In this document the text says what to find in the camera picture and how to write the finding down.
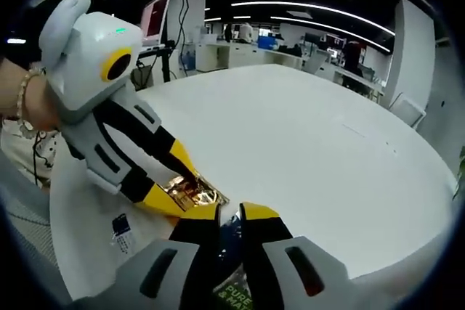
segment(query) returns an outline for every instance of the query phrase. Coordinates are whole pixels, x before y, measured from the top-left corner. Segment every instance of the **yellow ring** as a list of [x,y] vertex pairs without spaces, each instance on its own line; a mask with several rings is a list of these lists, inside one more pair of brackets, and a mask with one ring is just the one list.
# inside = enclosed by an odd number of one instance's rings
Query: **yellow ring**
[[102,64],[102,71],[100,72],[100,78],[105,83],[109,83],[113,80],[108,80],[108,73],[110,72],[110,69],[113,67],[115,62],[119,60],[122,56],[125,54],[131,54],[131,48],[130,47],[124,47],[122,49],[118,49],[114,51],[110,57]]

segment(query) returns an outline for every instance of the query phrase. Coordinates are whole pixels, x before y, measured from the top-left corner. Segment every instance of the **human hand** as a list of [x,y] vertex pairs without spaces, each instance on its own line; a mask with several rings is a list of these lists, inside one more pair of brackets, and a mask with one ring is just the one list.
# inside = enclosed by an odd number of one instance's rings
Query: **human hand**
[[24,94],[23,117],[40,131],[52,131],[59,123],[57,110],[47,91],[46,82],[44,76],[32,77]]

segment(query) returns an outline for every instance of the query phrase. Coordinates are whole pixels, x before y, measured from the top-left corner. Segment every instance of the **person's arm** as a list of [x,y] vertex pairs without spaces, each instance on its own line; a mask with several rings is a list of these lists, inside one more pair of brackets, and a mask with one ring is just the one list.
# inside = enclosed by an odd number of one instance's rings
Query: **person's arm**
[[[17,99],[20,85],[27,70],[4,58],[0,62],[0,114],[11,118],[17,115]],[[56,110],[47,94],[44,76],[29,80],[23,100],[23,117],[35,129],[50,131],[58,124]]]

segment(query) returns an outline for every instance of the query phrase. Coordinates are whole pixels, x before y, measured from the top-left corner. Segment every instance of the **beaded bracelet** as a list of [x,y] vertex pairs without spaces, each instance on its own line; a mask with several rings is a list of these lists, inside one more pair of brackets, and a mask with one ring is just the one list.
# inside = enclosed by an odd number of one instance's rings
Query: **beaded bracelet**
[[37,134],[37,131],[34,129],[30,129],[25,124],[25,120],[23,119],[23,105],[24,105],[24,96],[26,92],[26,88],[28,87],[29,81],[34,76],[39,76],[41,73],[38,70],[31,69],[28,73],[24,76],[23,80],[21,81],[20,91],[17,95],[17,102],[16,102],[16,116],[19,119],[18,122],[20,123],[20,130],[24,137],[27,139],[32,139]]

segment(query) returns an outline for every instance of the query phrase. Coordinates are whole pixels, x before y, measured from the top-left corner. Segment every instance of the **white round table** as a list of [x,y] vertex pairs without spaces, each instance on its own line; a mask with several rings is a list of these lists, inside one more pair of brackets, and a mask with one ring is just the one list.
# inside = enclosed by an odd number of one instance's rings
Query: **white round table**
[[[444,230],[456,180],[412,128],[358,94],[302,71],[262,65],[141,91],[196,168],[231,199],[276,210],[294,236],[345,263],[349,276],[404,259]],[[128,139],[118,140],[134,155]],[[151,167],[143,158],[144,167]],[[113,280],[111,219],[129,217],[139,250],[171,226],[90,185],[64,144],[52,174],[52,237],[73,298]]]

